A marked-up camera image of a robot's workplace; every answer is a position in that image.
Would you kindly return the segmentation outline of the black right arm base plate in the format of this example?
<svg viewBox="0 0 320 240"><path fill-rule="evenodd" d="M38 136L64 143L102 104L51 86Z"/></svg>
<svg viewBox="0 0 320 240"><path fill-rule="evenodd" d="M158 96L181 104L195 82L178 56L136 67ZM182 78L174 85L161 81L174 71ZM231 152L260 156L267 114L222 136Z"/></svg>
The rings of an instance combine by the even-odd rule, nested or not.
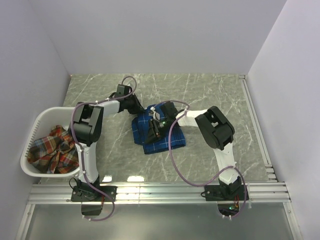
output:
<svg viewBox="0 0 320 240"><path fill-rule="evenodd" d="M249 193L244 185L241 185L235 191L230 191L228 187L222 187L221 185L205 185L200 196L205 198L207 202L249 200Z"/></svg>

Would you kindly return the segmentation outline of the blue plaid long sleeve shirt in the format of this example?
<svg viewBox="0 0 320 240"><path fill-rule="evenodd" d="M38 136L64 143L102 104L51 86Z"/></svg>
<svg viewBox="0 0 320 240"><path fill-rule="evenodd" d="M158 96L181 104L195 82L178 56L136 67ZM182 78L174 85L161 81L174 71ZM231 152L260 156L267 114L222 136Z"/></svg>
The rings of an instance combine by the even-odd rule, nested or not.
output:
<svg viewBox="0 0 320 240"><path fill-rule="evenodd" d="M161 153L169 150L169 128L172 125L171 123L168 125L168 129L164 132L164 138L153 143L146 143L149 131L149 120L153 118L152 116L149 116L149 112L151 107L154 106L154 104L149 105L144 113L139 113L131 122L134 143L142 146L145 155ZM186 138L182 129L179 127L178 123L176 123L171 133L171 148L177 149L185 146Z"/></svg>

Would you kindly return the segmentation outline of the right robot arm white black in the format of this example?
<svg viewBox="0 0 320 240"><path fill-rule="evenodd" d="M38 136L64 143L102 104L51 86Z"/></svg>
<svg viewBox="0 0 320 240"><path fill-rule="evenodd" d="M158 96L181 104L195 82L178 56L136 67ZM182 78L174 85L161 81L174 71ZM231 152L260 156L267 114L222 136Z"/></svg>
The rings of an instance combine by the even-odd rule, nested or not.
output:
<svg viewBox="0 0 320 240"><path fill-rule="evenodd" d="M231 200L237 194L242 180L236 171L233 153L235 129L217 106L204 110L190 110L187 104L184 110L178 111L173 101L164 101L150 107L151 119L145 143L154 144L168 137L167 146L172 154L172 133L180 127L197 127L205 143L214 151L218 164L218 194L223 199Z"/></svg>

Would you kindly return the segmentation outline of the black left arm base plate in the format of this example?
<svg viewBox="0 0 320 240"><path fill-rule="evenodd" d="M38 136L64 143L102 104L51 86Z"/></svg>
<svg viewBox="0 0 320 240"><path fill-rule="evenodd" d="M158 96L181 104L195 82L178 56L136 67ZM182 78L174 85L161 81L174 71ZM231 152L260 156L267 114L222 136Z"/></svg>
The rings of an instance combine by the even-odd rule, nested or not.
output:
<svg viewBox="0 0 320 240"><path fill-rule="evenodd" d="M71 194L71 202L84 203L84 202L111 202L116 199L117 187L116 186L100 186L99 190L102 193L88 188L79 188L77 186L73 187Z"/></svg>

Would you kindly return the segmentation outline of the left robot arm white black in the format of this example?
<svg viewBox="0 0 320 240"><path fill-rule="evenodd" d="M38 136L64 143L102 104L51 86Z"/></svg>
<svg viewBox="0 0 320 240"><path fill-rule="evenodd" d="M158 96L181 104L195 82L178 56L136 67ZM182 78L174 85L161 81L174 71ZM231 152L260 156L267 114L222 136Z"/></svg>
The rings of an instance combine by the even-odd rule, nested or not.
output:
<svg viewBox="0 0 320 240"><path fill-rule="evenodd" d="M136 88L121 83L106 99L80 102L74 108L69 130L79 162L79 175L74 190L76 195L89 201L96 201L103 195L96 161L96 145L102 133L103 120L124 110L131 115L143 113L145 109L135 95Z"/></svg>

